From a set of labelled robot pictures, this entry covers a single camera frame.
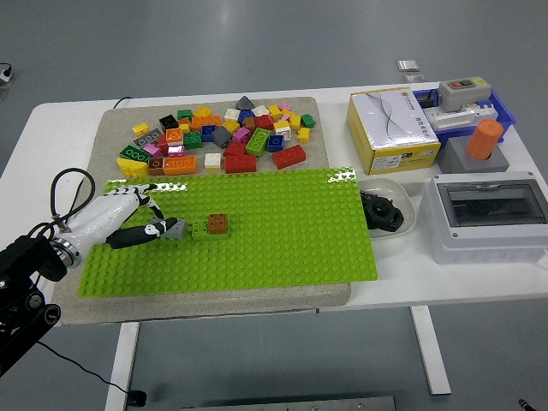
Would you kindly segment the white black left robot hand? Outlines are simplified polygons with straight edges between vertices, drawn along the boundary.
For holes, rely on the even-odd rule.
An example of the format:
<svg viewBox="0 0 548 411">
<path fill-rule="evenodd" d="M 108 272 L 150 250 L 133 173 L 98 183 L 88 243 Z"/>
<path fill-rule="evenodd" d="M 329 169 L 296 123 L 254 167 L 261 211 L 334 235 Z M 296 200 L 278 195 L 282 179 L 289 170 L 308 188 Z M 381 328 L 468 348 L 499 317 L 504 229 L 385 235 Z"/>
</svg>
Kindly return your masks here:
<svg viewBox="0 0 548 411">
<path fill-rule="evenodd" d="M 70 243 L 75 255 L 85 259 L 92 247 L 107 243 L 113 249 L 132 247 L 153 241 L 177 224 L 175 217 L 166 218 L 157 203 L 146 192 L 155 184 L 126 186 L 97 197 L 69 224 L 70 231 L 57 235 Z M 156 223 L 124 229 L 140 206 L 150 208 L 159 219 Z"/>
</svg>

